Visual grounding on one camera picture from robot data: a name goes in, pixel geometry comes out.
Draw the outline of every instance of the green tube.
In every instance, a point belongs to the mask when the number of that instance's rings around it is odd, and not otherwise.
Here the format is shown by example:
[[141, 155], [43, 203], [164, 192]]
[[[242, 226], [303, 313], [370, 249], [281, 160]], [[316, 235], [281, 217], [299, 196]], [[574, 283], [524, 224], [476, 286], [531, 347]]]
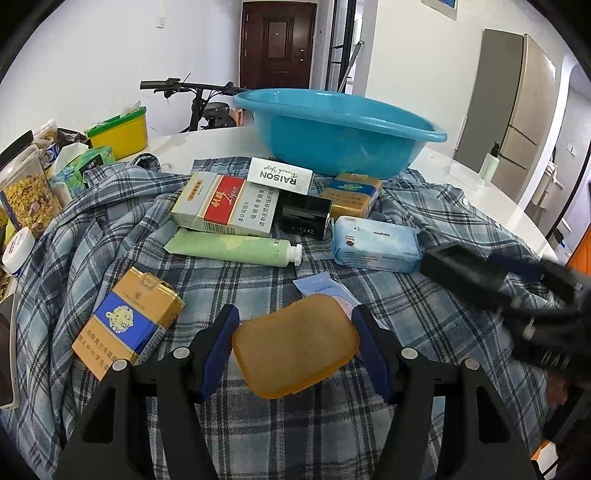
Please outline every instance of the green tube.
[[164, 246], [171, 254], [213, 258], [270, 267], [301, 263], [301, 244], [292, 247], [288, 240], [257, 236], [220, 235], [179, 228]]

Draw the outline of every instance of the refrigerator door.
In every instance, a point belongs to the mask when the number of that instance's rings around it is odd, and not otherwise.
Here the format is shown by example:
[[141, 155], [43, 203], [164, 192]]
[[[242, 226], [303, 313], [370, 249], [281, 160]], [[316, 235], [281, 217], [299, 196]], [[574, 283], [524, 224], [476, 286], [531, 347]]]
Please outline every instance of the refrigerator door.
[[529, 170], [538, 153], [538, 146], [521, 135], [513, 127], [507, 129], [505, 141], [501, 146], [501, 155]]
[[554, 116], [556, 99], [556, 68], [544, 50], [529, 35], [525, 35], [521, 78], [509, 123], [540, 145]]
[[521, 75], [523, 35], [485, 29], [480, 60], [455, 160], [479, 171], [494, 145], [502, 145]]
[[515, 201], [525, 183], [528, 171], [499, 155], [499, 165], [491, 183]]

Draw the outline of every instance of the blue plaid shirt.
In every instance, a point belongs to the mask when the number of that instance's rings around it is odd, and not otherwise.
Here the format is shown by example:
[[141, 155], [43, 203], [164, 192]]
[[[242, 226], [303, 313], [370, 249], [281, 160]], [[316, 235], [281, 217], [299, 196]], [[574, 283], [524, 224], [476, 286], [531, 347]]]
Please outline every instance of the blue plaid shirt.
[[[198, 160], [197, 168], [246, 177], [249, 158]], [[186, 306], [155, 356], [186, 346], [226, 303], [241, 319], [273, 312], [298, 300], [296, 278], [329, 272], [405, 346], [430, 359], [458, 364], [476, 358], [504, 400], [527, 448], [540, 442], [547, 406], [545, 375], [510, 357], [511, 340], [498, 319], [478, 312], [420, 273], [397, 274], [341, 267], [330, 241], [287, 235], [303, 244], [299, 267], [259, 267], [182, 257], [163, 246], [177, 227], [170, 210], [187, 176], [115, 164], [88, 172], [90, 188], [66, 207], [37, 242], [21, 276], [18, 308], [18, 382], [21, 407], [0, 416], [18, 450], [42, 479], [59, 454], [98, 381], [72, 351], [93, 310], [132, 266], [171, 284]], [[312, 193], [330, 181], [316, 176]], [[463, 192], [435, 185], [406, 170], [384, 181], [371, 218], [421, 229], [430, 247], [457, 240], [482, 255], [503, 252], [535, 258], [522, 240], [462, 203]], [[531, 304], [553, 301], [539, 284], [514, 277], [504, 288]], [[376, 395], [363, 361], [355, 356], [332, 377], [294, 395], [267, 401], [248, 390], [230, 356], [222, 384], [196, 407], [220, 478], [370, 478], [384, 445], [392, 407]], [[148, 401], [157, 478], [168, 478], [157, 406]], [[433, 408], [426, 477], [433, 475], [443, 402]]]

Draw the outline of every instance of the bicycle handlebar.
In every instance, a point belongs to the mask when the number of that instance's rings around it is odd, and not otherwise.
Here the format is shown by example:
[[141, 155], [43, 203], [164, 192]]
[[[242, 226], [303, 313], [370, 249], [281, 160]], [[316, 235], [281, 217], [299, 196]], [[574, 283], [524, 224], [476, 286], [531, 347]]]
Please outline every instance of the bicycle handlebar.
[[158, 88], [165, 88], [166, 82], [160, 82], [157, 80], [149, 80], [147, 82], [140, 82], [139, 89], [140, 90], [156, 90]]
[[241, 92], [246, 92], [244, 88], [235, 87], [232, 82], [228, 82], [226, 85], [207, 85], [205, 83], [183, 83], [180, 79], [168, 79], [166, 81], [161, 80], [148, 80], [142, 81], [139, 84], [140, 90], [212, 90], [214, 92], [220, 92], [223, 95], [236, 95]]

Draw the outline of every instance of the white jar lid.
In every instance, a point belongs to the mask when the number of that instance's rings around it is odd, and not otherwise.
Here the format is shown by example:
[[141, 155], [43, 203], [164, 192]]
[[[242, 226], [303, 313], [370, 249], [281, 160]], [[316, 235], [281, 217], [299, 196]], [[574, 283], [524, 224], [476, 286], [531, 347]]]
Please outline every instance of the white jar lid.
[[11, 275], [14, 275], [22, 267], [34, 246], [35, 237], [27, 226], [20, 229], [8, 242], [2, 256], [2, 263]]

